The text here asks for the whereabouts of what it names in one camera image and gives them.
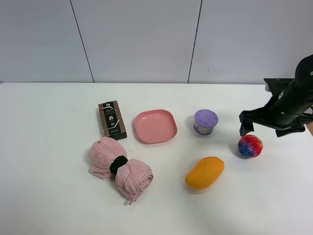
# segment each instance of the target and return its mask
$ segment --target ball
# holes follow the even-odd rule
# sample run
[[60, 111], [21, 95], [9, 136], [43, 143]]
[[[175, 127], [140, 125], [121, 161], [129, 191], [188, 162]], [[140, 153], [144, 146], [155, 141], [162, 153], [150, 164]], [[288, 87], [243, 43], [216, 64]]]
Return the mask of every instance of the ball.
[[244, 157], [255, 158], [261, 154], [263, 143], [254, 135], [246, 135], [239, 140], [238, 149]]

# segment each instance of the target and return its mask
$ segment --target pink plate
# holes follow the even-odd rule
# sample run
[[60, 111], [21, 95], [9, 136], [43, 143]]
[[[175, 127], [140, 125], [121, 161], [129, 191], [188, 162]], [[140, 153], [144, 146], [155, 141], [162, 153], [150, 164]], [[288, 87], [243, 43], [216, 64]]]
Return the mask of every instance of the pink plate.
[[135, 118], [138, 137], [146, 143], [169, 141], [177, 133], [173, 115], [163, 109], [146, 111]]

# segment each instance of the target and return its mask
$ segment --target pink towel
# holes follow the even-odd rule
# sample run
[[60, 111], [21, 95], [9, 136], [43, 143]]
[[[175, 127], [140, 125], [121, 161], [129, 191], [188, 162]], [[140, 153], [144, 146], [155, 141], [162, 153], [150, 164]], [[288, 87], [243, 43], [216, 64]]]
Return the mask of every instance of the pink towel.
[[129, 200], [137, 201], [153, 180], [150, 167], [136, 159], [127, 160], [127, 153], [116, 140], [103, 137], [93, 143], [89, 158], [94, 164], [90, 171], [94, 176], [105, 179], [115, 175], [118, 189]]

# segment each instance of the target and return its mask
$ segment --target small round container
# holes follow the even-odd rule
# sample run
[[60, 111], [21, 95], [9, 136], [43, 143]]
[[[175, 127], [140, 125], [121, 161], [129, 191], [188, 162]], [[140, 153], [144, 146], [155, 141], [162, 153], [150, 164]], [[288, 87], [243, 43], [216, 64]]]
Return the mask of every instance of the small round container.
[[218, 122], [216, 113], [208, 109], [200, 109], [195, 113], [194, 129], [200, 135], [210, 135]]

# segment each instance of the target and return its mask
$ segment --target mango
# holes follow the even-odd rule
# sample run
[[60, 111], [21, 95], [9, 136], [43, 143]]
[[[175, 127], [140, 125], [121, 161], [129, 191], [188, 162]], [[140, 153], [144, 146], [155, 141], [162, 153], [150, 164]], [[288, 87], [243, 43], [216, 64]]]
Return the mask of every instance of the mango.
[[221, 159], [203, 158], [187, 174], [185, 182], [192, 189], [206, 189], [219, 178], [223, 171], [224, 162]]

